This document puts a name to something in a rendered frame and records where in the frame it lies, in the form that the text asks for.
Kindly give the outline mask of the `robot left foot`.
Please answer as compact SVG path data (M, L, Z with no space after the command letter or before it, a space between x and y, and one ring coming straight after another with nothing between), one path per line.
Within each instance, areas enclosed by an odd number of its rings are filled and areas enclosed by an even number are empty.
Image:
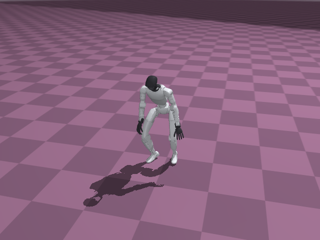
M172 157L171 157L171 163L172 164L176 164L177 163L177 155L178 155L178 152L174 153L174 155L172 154Z

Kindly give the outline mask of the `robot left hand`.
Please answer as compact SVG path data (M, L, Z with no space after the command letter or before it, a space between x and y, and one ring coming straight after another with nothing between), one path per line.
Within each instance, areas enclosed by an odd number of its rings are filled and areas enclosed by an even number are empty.
M178 140L178 137L179 137L179 140L180 140L180 137L181 137L181 139L182 139L182 137L184 138L183 131L182 131L182 129L180 127L181 127L181 124L176 126L176 123L175 123L175 128L176 129L175 129L175 132L174 132L174 137L175 137L175 134L176 134L177 140Z

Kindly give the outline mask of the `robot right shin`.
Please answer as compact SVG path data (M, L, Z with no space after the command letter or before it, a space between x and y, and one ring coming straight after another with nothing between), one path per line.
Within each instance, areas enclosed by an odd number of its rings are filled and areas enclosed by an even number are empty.
M152 155L156 154L154 147L153 147L153 142L151 139L149 141L143 141L143 140L141 140L141 141L144 144L144 146L151 152Z

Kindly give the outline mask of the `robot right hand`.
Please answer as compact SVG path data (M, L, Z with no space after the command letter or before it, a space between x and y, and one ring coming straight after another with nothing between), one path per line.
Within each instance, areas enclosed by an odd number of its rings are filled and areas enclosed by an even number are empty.
M143 132L143 130L142 130L142 123L144 122L144 119L142 118L141 119L141 121L138 121L138 125L137 125L137 129L136 129L136 131L140 134L140 135L142 135L141 134L141 131Z

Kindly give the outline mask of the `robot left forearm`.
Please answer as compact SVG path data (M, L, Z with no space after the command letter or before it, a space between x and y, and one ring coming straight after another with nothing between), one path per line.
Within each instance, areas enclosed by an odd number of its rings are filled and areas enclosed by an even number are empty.
M175 125L176 125L176 126L180 126L180 119L179 119L179 110L178 110L178 107L175 105L175 106L173 107L173 110L174 110L174 112L173 112L172 114L173 114L173 118L174 118Z

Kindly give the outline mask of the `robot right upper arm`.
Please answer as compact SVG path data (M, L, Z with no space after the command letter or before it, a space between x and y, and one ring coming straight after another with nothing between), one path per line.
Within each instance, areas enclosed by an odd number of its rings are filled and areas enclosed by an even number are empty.
M147 87L143 85L140 89L140 108L145 108L146 107L146 89Z

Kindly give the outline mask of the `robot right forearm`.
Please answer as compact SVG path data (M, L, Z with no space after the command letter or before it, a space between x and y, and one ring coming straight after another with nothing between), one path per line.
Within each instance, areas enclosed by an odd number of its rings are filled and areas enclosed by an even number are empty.
M140 103L139 103L139 115L138 115L139 116L139 119L138 119L139 121L141 121L142 118L144 119L144 111L145 111L145 108L140 108Z

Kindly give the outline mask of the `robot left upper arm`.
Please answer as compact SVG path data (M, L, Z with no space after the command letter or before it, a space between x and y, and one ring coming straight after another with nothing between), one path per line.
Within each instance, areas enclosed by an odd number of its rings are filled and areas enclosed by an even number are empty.
M174 106L177 106L173 91L170 88L164 88L163 89L164 95L168 98L169 103L171 104L169 109L174 112Z

